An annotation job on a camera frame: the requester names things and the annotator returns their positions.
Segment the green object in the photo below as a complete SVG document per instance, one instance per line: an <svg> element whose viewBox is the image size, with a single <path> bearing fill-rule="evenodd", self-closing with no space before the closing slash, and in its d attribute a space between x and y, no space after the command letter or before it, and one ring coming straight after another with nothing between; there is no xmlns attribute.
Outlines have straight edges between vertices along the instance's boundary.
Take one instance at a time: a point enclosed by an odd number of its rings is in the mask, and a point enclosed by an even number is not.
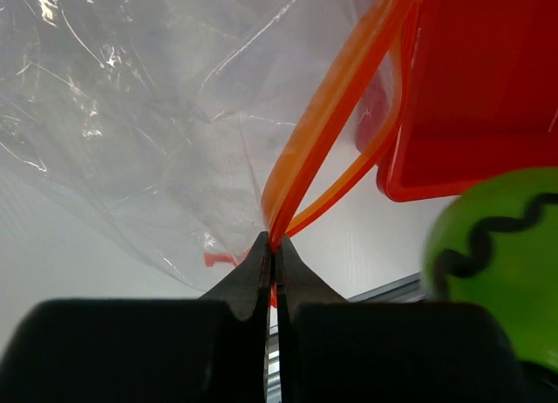
<svg viewBox="0 0 558 403"><path fill-rule="evenodd" d="M429 296L482 305L519 360L558 372L558 167L469 189L436 222L423 275Z"/></svg>

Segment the red tray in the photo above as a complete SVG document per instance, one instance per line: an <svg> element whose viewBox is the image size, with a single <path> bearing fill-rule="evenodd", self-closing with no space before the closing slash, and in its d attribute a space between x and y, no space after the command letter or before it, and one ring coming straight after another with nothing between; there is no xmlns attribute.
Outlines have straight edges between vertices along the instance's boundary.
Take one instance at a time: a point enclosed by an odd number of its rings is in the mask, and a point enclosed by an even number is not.
<svg viewBox="0 0 558 403"><path fill-rule="evenodd" d="M398 141L379 164L388 197L456 195L558 166L556 1L424 1Z"/></svg>

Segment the green ball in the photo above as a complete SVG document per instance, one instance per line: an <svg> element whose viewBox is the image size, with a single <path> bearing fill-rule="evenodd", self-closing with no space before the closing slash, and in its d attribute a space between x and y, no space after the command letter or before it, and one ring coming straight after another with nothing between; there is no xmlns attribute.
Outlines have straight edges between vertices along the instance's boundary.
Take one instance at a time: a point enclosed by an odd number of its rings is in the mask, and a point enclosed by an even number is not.
<svg viewBox="0 0 558 403"><path fill-rule="evenodd" d="M558 167L464 193L434 225L423 283L429 297L483 306L519 360L558 372Z"/></svg>

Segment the black wavy line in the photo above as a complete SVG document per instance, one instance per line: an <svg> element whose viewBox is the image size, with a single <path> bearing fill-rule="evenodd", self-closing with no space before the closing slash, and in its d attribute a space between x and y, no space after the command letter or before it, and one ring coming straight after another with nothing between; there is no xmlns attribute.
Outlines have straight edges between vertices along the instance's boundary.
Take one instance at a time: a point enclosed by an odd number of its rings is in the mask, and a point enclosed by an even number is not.
<svg viewBox="0 0 558 403"><path fill-rule="evenodd" d="M493 257L491 233L519 233L529 230L542 220L544 209L549 205L558 205L557 193L538 194L527 203L522 218L493 216L476 222L467 239L469 256L453 249L444 249L438 254L434 264L434 283L438 294L447 298L447 275L469 278L488 267Z"/></svg>

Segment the clear plastic bag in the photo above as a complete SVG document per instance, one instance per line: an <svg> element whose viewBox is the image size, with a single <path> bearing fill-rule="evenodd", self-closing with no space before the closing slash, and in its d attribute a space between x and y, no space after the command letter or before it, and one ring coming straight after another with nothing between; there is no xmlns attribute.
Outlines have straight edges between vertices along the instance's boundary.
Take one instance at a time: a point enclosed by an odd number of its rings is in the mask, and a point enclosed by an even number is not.
<svg viewBox="0 0 558 403"><path fill-rule="evenodd" d="M0 0L0 165L206 290L372 1Z"/></svg>

